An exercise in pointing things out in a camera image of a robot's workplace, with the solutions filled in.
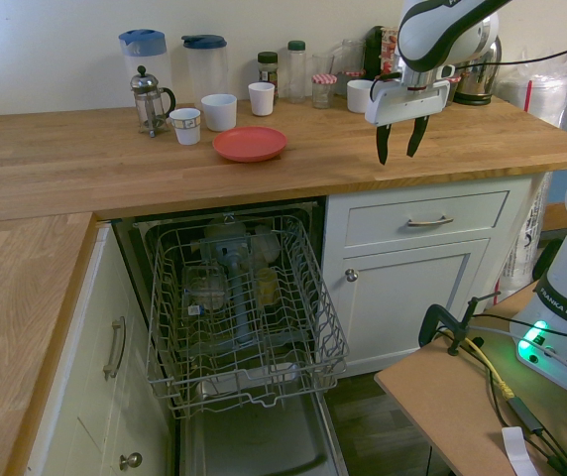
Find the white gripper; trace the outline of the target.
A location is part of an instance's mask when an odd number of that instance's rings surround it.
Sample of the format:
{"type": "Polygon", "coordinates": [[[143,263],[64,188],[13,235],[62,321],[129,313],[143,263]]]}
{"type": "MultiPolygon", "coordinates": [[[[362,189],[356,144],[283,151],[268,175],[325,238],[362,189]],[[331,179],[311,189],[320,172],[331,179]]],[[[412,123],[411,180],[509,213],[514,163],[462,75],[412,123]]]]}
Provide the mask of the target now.
{"type": "Polygon", "coordinates": [[[448,80],[436,81],[423,90],[410,90],[399,81],[377,82],[371,89],[365,119],[376,129],[379,162],[384,165],[389,155],[389,138],[396,122],[415,119],[406,154],[413,157],[426,132],[429,115],[441,112],[450,91],[448,80]]]}

